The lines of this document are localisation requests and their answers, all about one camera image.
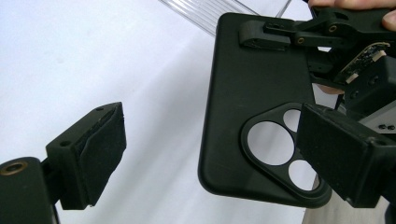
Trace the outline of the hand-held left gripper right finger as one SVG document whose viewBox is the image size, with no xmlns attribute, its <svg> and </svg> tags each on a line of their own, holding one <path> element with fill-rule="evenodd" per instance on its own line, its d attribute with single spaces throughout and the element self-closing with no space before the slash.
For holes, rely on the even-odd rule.
<svg viewBox="0 0 396 224">
<path fill-rule="evenodd" d="M 396 207 L 396 142 L 342 113 L 304 104 L 297 148 L 319 176 L 356 208 L 381 197 Z"/>
</svg>

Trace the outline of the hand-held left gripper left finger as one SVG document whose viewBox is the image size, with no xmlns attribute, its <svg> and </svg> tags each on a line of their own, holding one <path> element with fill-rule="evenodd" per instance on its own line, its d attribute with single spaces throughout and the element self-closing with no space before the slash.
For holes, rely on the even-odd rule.
<svg viewBox="0 0 396 224">
<path fill-rule="evenodd" d="M 96 205 L 126 148 L 122 103 L 96 107 L 47 146 L 49 166 L 62 175 L 64 210 Z"/>
</svg>

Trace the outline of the black phone case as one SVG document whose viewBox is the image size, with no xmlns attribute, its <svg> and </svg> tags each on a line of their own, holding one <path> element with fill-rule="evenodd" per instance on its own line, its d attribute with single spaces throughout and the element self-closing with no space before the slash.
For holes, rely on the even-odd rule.
<svg viewBox="0 0 396 224">
<path fill-rule="evenodd" d="M 268 17 L 219 18 L 198 165 L 201 185 L 223 196 L 316 208 L 331 188 L 295 146 L 300 109 L 315 101 L 302 49 L 246 47 L 240 36 Z"/>
</svg>

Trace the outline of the clear plastic ridged bin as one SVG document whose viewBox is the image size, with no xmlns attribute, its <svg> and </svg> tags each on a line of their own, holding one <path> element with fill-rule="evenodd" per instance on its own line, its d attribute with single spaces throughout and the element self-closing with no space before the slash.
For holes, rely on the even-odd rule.
<svg viewBox="0 0 396 224">
<path fill-rule="evenodd" d="M 280 18 L 291 0 L 159 0 L 178 15 L 214 36 L 225 13 Z"/>
</svg>

